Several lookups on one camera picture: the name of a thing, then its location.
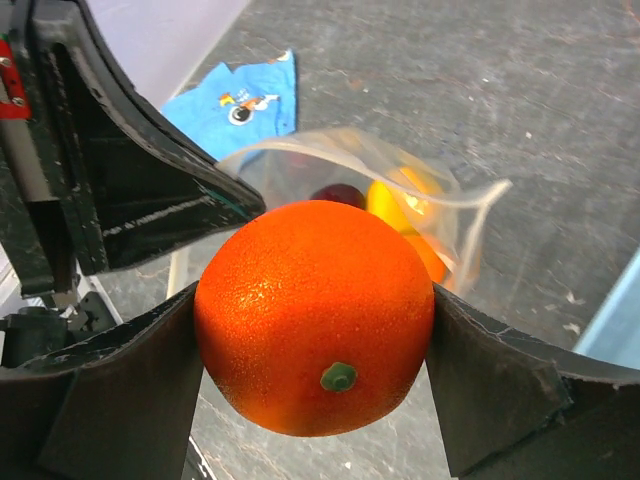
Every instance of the cartoon print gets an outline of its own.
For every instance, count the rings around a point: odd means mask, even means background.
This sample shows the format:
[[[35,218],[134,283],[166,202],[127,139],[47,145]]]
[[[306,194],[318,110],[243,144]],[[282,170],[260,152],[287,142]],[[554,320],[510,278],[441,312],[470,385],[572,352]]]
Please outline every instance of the cartoon print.
[[[229,110],[229,122],[232,125],[246,125],[253,120],[254,112],[261,112],[269,107],[269,103],[278,100],[278,95],[262,95],[260,97],[251,97],[246,89],[240,90],[235,98],[229,93],[220,96],[220,107],[231,105]]]

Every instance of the green stem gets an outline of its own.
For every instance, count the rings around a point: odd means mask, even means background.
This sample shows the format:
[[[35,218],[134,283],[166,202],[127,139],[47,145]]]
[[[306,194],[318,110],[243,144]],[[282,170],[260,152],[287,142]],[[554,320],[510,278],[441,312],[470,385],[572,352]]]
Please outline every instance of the green stem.
[[[351,365],[336,362],[322,373],[320,385],[330,392],[346,392],[356,383],[358,372]]]

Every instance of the yellow fruit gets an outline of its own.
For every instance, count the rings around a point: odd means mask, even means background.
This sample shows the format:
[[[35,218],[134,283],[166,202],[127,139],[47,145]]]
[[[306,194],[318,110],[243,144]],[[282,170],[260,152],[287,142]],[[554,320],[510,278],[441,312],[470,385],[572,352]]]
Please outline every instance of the yellow fruit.
[[[419,175],[409,167],[403,167],[391,175],[391,180],[400,184],[404,183],[403,179],[408,179],[415,189],[429,195],[442,193],[442,188],[438,181],[432,176]],[[435,214],[433,205],[425,200],[403,195],[409,208],[414,209],[417,215],[427,219]],[[413,233],[415,229],[409,222],[403,208],[398,204],[389,187],[383,182],[375,181],[369,187],[367,192],[367,211],[390,225],[394,230],[400,233]]]

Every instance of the white wall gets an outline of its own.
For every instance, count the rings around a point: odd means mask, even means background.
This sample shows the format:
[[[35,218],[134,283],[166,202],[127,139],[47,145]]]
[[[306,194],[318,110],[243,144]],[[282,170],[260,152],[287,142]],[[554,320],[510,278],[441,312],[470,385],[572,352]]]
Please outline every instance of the white wall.
[[[248,0],[87,0],[105,41],[152,105],[175,95]]]

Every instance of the red fruit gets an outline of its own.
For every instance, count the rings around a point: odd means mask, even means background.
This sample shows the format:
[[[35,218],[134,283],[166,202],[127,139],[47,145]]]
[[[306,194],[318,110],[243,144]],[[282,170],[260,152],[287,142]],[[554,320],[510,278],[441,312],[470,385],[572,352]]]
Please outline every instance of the red fruit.
[[[362,210],[366,208],[366,199],[356,187],[344,183],[328,185],[311,195],[310,200],[328,200],[330,202],[345,203]]]

